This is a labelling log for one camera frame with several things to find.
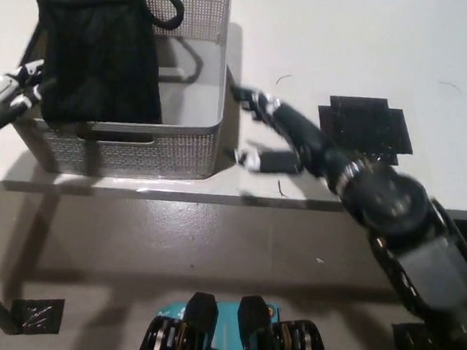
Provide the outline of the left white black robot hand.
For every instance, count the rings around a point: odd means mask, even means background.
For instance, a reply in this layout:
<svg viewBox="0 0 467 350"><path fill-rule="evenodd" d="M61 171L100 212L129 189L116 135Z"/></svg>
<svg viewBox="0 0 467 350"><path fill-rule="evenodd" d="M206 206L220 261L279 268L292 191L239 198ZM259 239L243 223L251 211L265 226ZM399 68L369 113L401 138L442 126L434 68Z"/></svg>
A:
<svg viewBox="0 0 467 350"><path fill-rule="evenodd" d="M43 71L44 60L39 59L0 76L0 130L41 103L55 87L56 77L45 79Z"/></svg>

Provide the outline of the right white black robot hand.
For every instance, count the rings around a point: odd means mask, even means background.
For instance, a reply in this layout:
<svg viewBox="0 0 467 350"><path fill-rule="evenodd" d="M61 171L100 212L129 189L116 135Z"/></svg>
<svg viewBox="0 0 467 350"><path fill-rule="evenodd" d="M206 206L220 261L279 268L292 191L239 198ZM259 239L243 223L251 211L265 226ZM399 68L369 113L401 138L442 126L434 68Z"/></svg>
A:
<svg viewBox="0 0 467 350"><path fill-rule="evenodd" d="M318 126L288 103L261 90L234 85L231 92L255 121L266 124L286 139L302 168L314 177L324 178L330 192L341 194L338 182L351 160Z"/></svg>

